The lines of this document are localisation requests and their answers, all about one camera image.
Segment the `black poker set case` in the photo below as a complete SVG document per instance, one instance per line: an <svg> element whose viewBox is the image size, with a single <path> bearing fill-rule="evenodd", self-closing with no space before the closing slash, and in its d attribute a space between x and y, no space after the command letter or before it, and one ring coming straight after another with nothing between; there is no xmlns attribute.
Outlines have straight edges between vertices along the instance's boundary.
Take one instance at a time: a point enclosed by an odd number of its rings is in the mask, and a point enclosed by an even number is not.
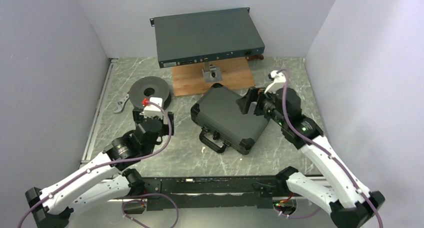
<svg viewBox="0 0 424 228"><path fill-rule="evenodd" d="M254 114L253 104L243 114L236 103L241 97L214 83L190 109L192 121L201 127L199 140L216 153L232 147L242 155L249 154L269 123L264 116Z"/></svg>

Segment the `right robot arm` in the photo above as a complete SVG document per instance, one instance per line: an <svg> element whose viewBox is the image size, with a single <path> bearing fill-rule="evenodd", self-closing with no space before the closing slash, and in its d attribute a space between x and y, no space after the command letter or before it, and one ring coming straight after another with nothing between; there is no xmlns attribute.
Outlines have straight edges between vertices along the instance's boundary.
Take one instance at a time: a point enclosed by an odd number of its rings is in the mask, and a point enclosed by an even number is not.
<svg viewBox="0 0 424 228"><path fill-rule="evenodd" d="M344 165L320 126L302 113L301 99L292 88L269 93L251 87L236 103L242 114L253 109L253 114L279 125L284 138L312 161L330 185L321 185L288 166L275 176L280 195L292 192L307 198L329 214L338 228L360 228L373 217L383 226L378 209L385 197L380 191L370 191Z"/></svg>

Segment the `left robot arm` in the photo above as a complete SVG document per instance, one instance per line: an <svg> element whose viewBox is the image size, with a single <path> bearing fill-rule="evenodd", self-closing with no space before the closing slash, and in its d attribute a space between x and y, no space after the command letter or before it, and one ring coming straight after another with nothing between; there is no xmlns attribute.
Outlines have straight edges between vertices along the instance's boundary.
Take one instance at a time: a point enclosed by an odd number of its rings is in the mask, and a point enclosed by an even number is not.
<svg viewBox="0 0 424 228"><path fill-rule="evenodd" d="M174 134L174 113L148 105L134 130L114 139L85 166L45 188L25 192L38 228L65 228L78 212L119 197L139 197L144 181L131 166L163 151Z"/></svg>

